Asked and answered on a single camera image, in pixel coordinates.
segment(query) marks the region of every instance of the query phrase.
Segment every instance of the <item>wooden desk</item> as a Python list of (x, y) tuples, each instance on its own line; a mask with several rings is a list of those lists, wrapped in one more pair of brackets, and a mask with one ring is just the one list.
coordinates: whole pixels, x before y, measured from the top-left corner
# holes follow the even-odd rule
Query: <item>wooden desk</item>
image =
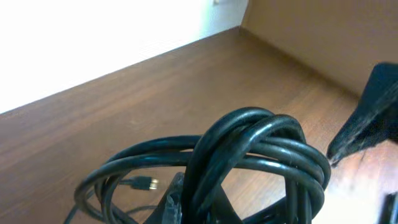
[[(291, 114), (325, 153), (357, 100), (248, 33), (226, 31), (0, 115), (0, 223), (61, 223), (75, 187), (109, 156), (148, 139), (203, 133), (244, 106)], [(315, 223), (377, 219), (383, 194), (398, 189), (398, 150), (389, 147), (333, 170)], [(177, 170), (140, 171), (161, 189), (119, 187), (116, 204), (156, 204)], [(223, 187), (241, 217), (284, 195), (281, 177), (249, 170), (233, 170)], [(97, 221), (78, 213), (74, 223)]]

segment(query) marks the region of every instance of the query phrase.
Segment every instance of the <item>power cord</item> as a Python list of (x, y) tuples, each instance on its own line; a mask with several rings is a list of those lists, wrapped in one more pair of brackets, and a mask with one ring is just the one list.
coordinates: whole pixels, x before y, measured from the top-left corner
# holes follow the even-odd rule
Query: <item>power cord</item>
[[(246, 155), (248, 152), (258, 156)], [(130, 171), (161, 166), (187, 167), (182, 223), (219, 223), (212, 218), (216, 211), (212, 207), (232, 168), (282, 175), (286, 191), (283, 199), (235, 223), (311, 223), (323, 205), (323, 191), (330, 179), (326, 157), (306, 144), (296, 119), (262, 108), (241, 108), (223, 116), (202, 136), (160, 138), (117, 153), (76, 188), (76, 210), (105, 223), (137, 223), (111, 203), (113, 192), (119, 184), (126, 184), (123, 178)], [(96, 195), (101, 211), (88, 202), (91, 194)]]
[[(137, 177), (130, 177), (128, 179), (121, 180), (119, 182), (119, 185), (128, 185), (130, 188), (135, 189), (135, 190), (156, 190), (157, 185), (159, 181), (157, 179), (153, 179), (152, 177), (147, 177), (147, 176), (137, 176)], [(87, 193), (87, 199), (91, 198), (94, 195), (94, 190), (91, 190)], [(137, 207), (135, 209), (132, 209), (126, 214), (132, 215), (133, 213), (139, 212), (141, 210), (148, 210), (148, 209), (155, 209), (156, 206), (154, 205), (148, 205), (148, 206), (142, 206), (142, 207)], [(63, 222), (63, 224), (69, 224), (73, 217), (75, 216), (76, 212), (79, 210), (77, 205), (73, 206), (73, 208), (70, 210), (67, 218)]]

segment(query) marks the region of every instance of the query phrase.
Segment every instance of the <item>wooden panel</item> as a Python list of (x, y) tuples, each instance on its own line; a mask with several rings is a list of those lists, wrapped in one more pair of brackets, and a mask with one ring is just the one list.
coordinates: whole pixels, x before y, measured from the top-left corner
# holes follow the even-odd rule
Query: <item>wooden panel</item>
[(362, 94), (373, 66), (398, 63), (398, 1), (250, 0), (243, 27)]
[[(2, 114), (0, 223), (60, 223), (77, 184), (109, 156), (148, 139), (203, 133), (243, 106), (291, 114), (325, 153), (357, 100), (245, 31), (223, 32)], [(397, 190), (398, 151), (391, 147), (333, 170), (315, 221), (372, 223), (383, 193)], [(178, 170), (183, 167), (135, 171), (158, 178), (160, 190), (119, 187), (116, 204), (126, 210), (156, 204)], [(233, 170), (223, 187), (241, 217), (284, 194), (281, 177), (249, 170)], [(361, 210), (352, 211), (354, 205)], [(97, 221), (78, 213), (74, 223)]]

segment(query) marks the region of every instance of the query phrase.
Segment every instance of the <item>black object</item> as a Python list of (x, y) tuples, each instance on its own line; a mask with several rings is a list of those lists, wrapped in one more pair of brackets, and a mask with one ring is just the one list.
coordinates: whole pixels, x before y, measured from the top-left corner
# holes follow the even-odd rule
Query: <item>black object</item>
[(119, 185), (128, 185), (136, 190), (156, 190), (158, 180), (152, 177), (137, 176), (121, 180)]
[[(181, 152), (185, 149), (193, 152)], [(222, 117), (203, 136), (155, 139), (117, 153), (77, 187), (77, 207), (105, 223), (136, 223), (111, 203), (112, 195), (130, 171), (155, 166), (187, 169), (183, 178), (176, 175), (146, 223), (311, 223), (330, 179), (326, 157), (305, 143), (297, 120), (242, 108)], [(283, 175), (286, 197), (240, 220), (221, 187), (234, 167)], [(101, 211), (87, 201), (92, 187)]]
[(358, 107), (329, 145), (327, 157), (342, 158), (386, 139), (398, 142), (398, 65), (373, 68)]
[(398, 192), (386, 195), (379, 224), (398, 224)]

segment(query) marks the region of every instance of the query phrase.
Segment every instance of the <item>usb connector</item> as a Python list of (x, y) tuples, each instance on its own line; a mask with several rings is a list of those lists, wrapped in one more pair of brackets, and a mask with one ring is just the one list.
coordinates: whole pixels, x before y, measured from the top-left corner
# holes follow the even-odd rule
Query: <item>usb connector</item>
[(120, 185), (129, 185), (136, 190), (156, 190), (158, 183), (157, 179), (146, 176), (130, 177), (119, 182)]

